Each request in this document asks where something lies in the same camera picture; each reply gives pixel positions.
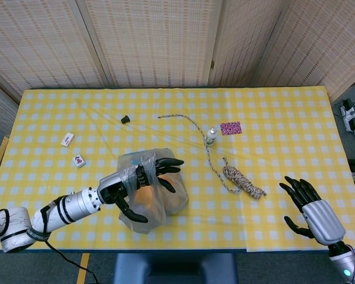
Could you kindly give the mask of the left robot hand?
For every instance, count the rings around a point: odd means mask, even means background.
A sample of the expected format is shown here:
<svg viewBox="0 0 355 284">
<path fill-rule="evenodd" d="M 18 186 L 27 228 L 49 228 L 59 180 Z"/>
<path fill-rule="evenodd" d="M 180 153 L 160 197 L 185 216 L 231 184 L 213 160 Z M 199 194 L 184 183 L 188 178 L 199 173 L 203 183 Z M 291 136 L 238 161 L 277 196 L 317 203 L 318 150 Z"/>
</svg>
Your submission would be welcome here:
<svg viewBox="0 0 355 284">
<path fill-rule="evenodd" d="M 129 195 L 128 189 L 125 187 L 127 182 L 134 182 L 134 185 L 130 185 L 131 189 L 139 190 L 142 187 L 150 186 L 153 184 L 153 178 L 156 178 L 158 182 L 169 192 L 175 193 L 176 189 L 172 184 L 163 179 L 161 175 L 167 173 L 180 172 L 180 166 L 184 164 L 183 160 L 179 160 L 171 157 L 164 157 L 157 159 L 154 162 L 155 174 L 148 174 L 143 165 L 137 164 L 128 168 L 129 173 L 125 174 L 125 177 L 121 179 L 120 173 L 115 172 L 99 181 L 97 188 L 98 199 L 103 204 L 115 204 L 121 212 L 131 221 L 147 223 L 148 219 L 140 214 L 135 213 L 125 201 L 125 197 Z"/>
</svg>

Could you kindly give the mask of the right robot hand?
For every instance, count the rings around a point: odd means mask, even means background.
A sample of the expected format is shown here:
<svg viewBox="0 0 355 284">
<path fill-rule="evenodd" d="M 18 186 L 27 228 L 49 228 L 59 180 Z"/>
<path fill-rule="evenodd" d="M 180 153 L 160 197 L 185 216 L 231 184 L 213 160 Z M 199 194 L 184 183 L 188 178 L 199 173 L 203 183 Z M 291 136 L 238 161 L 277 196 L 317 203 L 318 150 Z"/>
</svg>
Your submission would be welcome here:
<svg viewBox="0 0 355 284">
<path fill-rule="evenodd" d="M 304 179 L 285 176 L 287 183 L 280 183 L 302 214 L 307 228 L 297 226 L 289 216 L 284 216 L 288 227 L 296 234 L 316 239 L 323 246 L 342 242 L 346 230 L 329 203 L 322 199 L 314 187 Z"/>
</svg>

